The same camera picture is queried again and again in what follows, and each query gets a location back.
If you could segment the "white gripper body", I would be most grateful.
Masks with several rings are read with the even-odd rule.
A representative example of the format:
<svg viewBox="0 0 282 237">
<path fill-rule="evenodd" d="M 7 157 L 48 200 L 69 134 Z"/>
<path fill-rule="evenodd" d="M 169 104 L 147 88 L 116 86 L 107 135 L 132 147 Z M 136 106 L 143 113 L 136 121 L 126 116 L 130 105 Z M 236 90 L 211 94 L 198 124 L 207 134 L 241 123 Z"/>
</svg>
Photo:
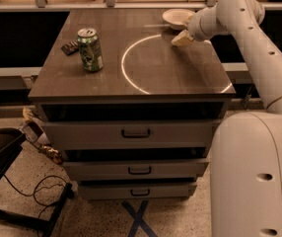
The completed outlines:
<svg viewBox="0 0 282 237">
<path fill-rule="evenodd" d="M 187 26 L 189 34 L 194 40 L 211 40 L 215 36 L 226 36 L 229 32 L 221 25 L 217 18 L 217 8 L 204 8 L 198 11 Z"/>
</svg>

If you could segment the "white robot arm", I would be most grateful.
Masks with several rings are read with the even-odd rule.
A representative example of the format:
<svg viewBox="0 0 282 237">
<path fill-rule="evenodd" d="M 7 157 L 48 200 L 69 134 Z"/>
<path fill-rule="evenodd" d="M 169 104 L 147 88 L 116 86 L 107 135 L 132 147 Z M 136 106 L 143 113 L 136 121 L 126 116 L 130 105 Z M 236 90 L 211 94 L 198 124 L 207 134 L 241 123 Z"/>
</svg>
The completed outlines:
<svg viewBox="0 0 282 237">
<path fill-rule="evenodd" d="M 212 237 L 282 237 L 282 52 L 262 31 L 255 0 L 218 0 L 174 45 L 230 35 L 264 105 L 229 116 L 210 148 Z"/>
</svg>

